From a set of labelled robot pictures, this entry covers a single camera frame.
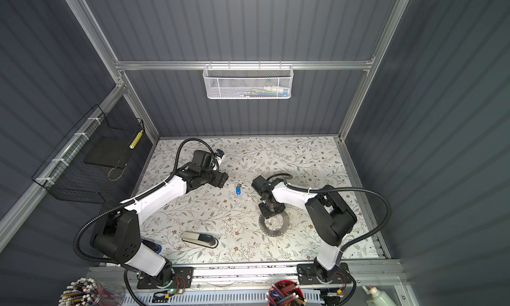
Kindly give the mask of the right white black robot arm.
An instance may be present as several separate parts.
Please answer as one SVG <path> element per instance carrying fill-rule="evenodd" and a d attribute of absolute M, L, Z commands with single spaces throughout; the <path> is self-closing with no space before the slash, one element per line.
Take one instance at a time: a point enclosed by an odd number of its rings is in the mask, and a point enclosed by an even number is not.
<path fill-rule="evenodd" d="M 326 274 L 340 265 L 344 252 L 341 243 L 357 223 L 357 216 L 333 187 L 327 185 L 313 191 L 275 176 L 258 176 L 252 181 L 252 188 L 261 197 L 259 225 L 264 234 L 277 237 L 285 233 L 290 224 L 286 205 L 302 209 L 321 239 L 315 259 L 317 270 Z"/>

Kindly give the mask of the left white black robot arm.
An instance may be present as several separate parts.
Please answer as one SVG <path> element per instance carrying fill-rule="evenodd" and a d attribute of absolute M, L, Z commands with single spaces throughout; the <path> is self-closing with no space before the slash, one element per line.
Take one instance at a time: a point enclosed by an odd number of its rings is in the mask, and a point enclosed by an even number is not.
<path fill-rule="evenodd" d="M 140 228 L 152 214 L 171 201 L 202 187 L 222 188 L 228 175 L 219 171 L 224 152 L 197 150 L 190 162 L 174 169 L 158 185 L 122 203 L 126 206 L 95 222 L 91 247 L 109 257 L 112 263 L 141 271 L 161 281 L 171 277 L 171 262 L 142 242 Z"/>

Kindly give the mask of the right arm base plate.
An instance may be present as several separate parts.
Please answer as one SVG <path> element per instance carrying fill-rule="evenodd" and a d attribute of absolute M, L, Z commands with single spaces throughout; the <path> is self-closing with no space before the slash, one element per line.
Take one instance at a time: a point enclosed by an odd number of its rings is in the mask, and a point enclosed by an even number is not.
<path fill-rule="evenodd" d="M 349 267 L 345 262 L 326 270 L 318 263 L 298 264 L 296 267 L 301 285 L 350 284 L 353 280 L 347 275 Z"/>

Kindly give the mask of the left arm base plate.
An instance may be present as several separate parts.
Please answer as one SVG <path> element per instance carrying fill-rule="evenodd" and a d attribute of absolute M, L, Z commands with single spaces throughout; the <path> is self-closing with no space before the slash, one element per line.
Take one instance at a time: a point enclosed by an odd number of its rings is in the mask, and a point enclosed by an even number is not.
<path fill-rule="evenodd" d="M 142 272 L 138 276 L 136 287 L 139 290 L 184 290 L 191 287 L 194 270 L 193 267 L 165 268 L 157 276 L 150 276 Z"/>

